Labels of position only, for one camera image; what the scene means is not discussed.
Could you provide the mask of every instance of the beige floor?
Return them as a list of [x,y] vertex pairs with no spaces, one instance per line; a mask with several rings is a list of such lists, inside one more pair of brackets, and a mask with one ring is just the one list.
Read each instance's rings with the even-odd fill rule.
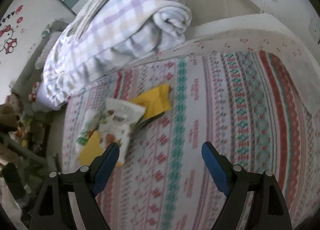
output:
[[[259,8],[249,0],[186,0],[192,11],[191,26],[242,15],[257,14]],[[66,108],[54,113],[47,153],[59,156],[62,166],[62,138]]]

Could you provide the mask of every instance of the bed sheet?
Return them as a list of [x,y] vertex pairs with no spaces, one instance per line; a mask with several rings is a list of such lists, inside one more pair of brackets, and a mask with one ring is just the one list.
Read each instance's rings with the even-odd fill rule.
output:
[[63,172],[79,168],[75,144],[87,109],[98,109],[106,97],[129,100],[162,83],[170,85],[173,109],[135,135],[124,167],[115,168],[97,196],[111,229],[211,229],[225,197],[202,160],[206,141],[247,171],[271,170],[293,227],[316,212],[320,114],[310,115],[280,59],[262,50],[189,53],[86,86],[68,103]]

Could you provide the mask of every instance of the snack bag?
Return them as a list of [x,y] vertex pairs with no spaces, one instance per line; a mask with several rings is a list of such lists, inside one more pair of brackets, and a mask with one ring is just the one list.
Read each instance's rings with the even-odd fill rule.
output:
[[105,150],[110,143],[116,142],[120,147],[117,166],[122,166],[132,130],[146,112],[146,108],[112,98],[106,99],[105,106],[106,109],[99,123],[99,133],[102,139],[100,146]]

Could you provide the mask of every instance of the folded blanket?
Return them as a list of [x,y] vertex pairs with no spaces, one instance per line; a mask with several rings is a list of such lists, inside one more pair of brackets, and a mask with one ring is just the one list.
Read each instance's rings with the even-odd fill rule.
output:
[[183,42],[191,22],[183,0],[107,0],[102,7],[104,0],[97,1],[85,6],[94,16],[90,24],[91,15],[76,18],[48,56],[43,81],[55,106],[128,62]]

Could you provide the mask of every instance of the plush toy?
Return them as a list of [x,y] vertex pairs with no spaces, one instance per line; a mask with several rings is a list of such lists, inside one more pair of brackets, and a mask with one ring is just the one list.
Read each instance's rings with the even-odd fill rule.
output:
[[12,106],[16,115],[19,115],[23,111],[23,104],[18,99],[18,96],[14,93],[11,93],[11,95],[7,96],[7,98],[5,99],[5,103]]
[[36,82],[33,84],[32,86],[32,93],[29,95],[29,101],[30,102],[35,102],[36,101],[36,97],[37,97],[37,93],[39,90],[39,86],[40,86],[40,82]]

